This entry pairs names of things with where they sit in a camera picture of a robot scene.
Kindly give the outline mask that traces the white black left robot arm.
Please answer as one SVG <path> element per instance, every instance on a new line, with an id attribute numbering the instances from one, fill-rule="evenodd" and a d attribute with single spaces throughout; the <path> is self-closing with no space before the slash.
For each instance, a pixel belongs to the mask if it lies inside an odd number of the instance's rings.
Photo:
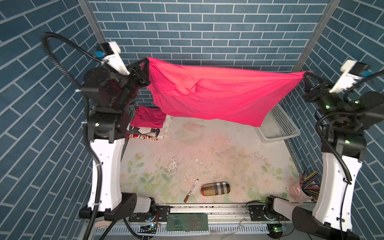
<path id="1" fill-rule="evenodd" d="M 79 83 L 63 66 L 49 41 L 57 39 L 97 62 L 99 67 L 86 72 Z M 120 167 L 128 142 L 128 108 L 139 89 L 150 84 L 148 58 L 126 65 L 116 42 L 101 45 L 101 55 L 94 56 L 67 38 L 53 32 L 41 37 L 42 47 L 53 65 L 66 76 L 83 96 L 85 103 L 83 140 L 93 160 L 92 190 L 89 201 L 80 209 L 81 219 L 89 220 L 84 239 L 91 237 L 95 221 L 103 217 L 111 225 L 127 222 L 135 214 L 151 220 L 156 214 L 153 198 L 124 193 L 120 186 Z"/>

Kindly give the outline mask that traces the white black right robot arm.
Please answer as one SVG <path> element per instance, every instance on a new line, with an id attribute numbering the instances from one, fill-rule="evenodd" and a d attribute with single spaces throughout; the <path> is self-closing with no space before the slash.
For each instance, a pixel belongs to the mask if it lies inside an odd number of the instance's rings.
<path id="1" fill-rule="evenodd" d="M 354 186 L 363 165 L 367 141 L 364 131 L 384 119 L 384 96 L 367 92 L 356 101 L 332 93 L 332 83 L 318 77 L 312 86 L 311 72 L 304 74 L 303 99 L 318 106 L 321 117 L 315 131 L 322 142 L 323 174 L 320 193 L 312 211 L 276 196 L 266 199 L 267 217 L 284 217 L 294 228 L 326 240 L 356 240 L 352 231 L 351 207 Z"/>

